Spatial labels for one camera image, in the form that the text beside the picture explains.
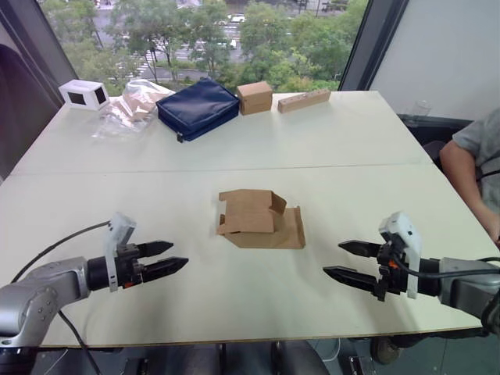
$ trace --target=white table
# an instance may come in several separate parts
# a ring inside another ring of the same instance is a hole
[[[217,194],[269,188],[300,205],[303,250],[239,249],[216,236]],[[88,344],[142,345],[270,338],[326,338],[475,327],[464,312],[419,295],[385,303],[330,279],[323,266],[377,274],[375,259],[337,247],[382,242],[380,221],[407,212],[423,256],[476,259],[496,247],[431,165],[168,173],[14,176],[0,186],[0,284],[64,235],[120,210],[136,219],[136,243],[165,239],[189,263],[173,276],[66,308]],[[104,231],[85,234],[46,261],[102,254]],[[45,345],[75,345],[59,319]]]
[[[239,116],[192,141],[156,120],[135,141],[91,135],[98,116],[63,107],[12,174],[251,170],[431,163],[376,91],[333,92],[329,102]]]
[[[239,117],[182,145],[159,123],[123,143],[93,140],[95,125],[90,112],[61,109],[0,185],[0,284],[47,245],[115,211],[137,221],[134,242],[172,241],[169,255],[190,260],[170,277],[97,291],[67,306],[88,344],[366,336],[480,324],[424,295],[378,302],[322,271],[343,265],[376,275],[375,259],[349,255],[337,243],[382,242],[378,225],[398,210],[420,231],[425,257],[476,259],[497,251],[378,93],[333,93],[330,103],[283,116],[273,110]],[[239,249],[216,236],[218,193],[236,188],[272,189],[300,205],[306,247]],[[79,236],[45,261],[100,256],[103,238],[103,230]],[[75,344],[56,318],[44,345]]]

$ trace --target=green tree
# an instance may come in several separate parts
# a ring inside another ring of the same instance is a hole
[[[308,77],[291,76],[279,86],[276,92],[307,92],[319,88],[327,88],[331,91],[338,89],[339,82],[336,80],[311,80]]]
[[[226,3],[218,0],[205,0],[191,14],[191,58],[211,77],[216,77],[220,67],[229,62],[229,41],[219,26],[226,17]]]
[[[267,80],[273,66],[280,64],[285,56],[284,52],[273,51],[266,45],[254,48],[254,55],[245,62],[241,73],[242,84]]]
[[[336,80],[344,71],[351,46],[335,17],[303,13],[291,22],[293,45],[316,69],[314,78]]]
[[[345,42],[349,46],[356,40],[367,4],[368,0],[349,0],[347,10],[335,17],[337,29],[344,34]]]
[[[104,83],[111,96],[121,95],[130,80],[130,72],[136,71],[141,64],[124,48],[101,50],[89,40],[67,45],[65,53],[79,77]]]
[[[120,95],[140,63],[123,48],[102,47],[92,2],[46,0],[41,8],[78,77],[103,82],[110,95]]]
[[[145,57],[155,81],[156,51],[166,57],[172,78],[177,80],[175,52],[188,39],[188,9],[178,9],[175,0],[119,0],[111,13],[108,31],[116,46],[125,44]],[[150,64],[148,52],[155,57]]]
[[[283,92],[283,85],[286,84],[291,77],[299,79],[311,77],[316,69],[305,56],[299,54],[295,50],[291,50],[288,55],[285,52],[275,52],[277,63],[273,64],[264,79],[273,86],[274,90]]]
[[[60,43],[78,43],[95,39],[100,47],[103,47],[94,24],[95,7],[92,2],[46,0],[41,7]]]
[[[284,51],[290,46],[287,14],[282,7],[250,2],[245,8],[246,21],[240,25],[241,49],[248,57],[262,48]]]
[[[236,93],[236,87],[243,84],[241,81],[241,74],[243,73],[244,66],[245,65],[242,63],[223,64],[220,67],[217,82],[233,93]]]

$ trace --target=white car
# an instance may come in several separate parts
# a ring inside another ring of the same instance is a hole
[[[242,14],[235,14],[231,17],[231,22],[233,22],[233,23],[240,23],[240,22],[244,22],[245,20],[246,20],[246,18]]]

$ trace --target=window frame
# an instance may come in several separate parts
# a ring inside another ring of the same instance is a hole
[[[45,19],[40,5],[36,0],[2,0],[0,23],[37,81],[59,107],[63,105],[58,87],[78,76]]]
[[[377,74],[409,0],[369,0],[339,91],[366,91]]]

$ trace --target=flattened cardboard box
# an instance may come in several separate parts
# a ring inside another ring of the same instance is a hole
[[[269,111],[273,104],[273,89],[265,81],[238,86],[237,96],[243,115]]]
[[[219,200],[226,201],[226,214],[217,233],[239,248],[304,248],[300,207],[285,208],[287,202],[271,190],[226,191]]]

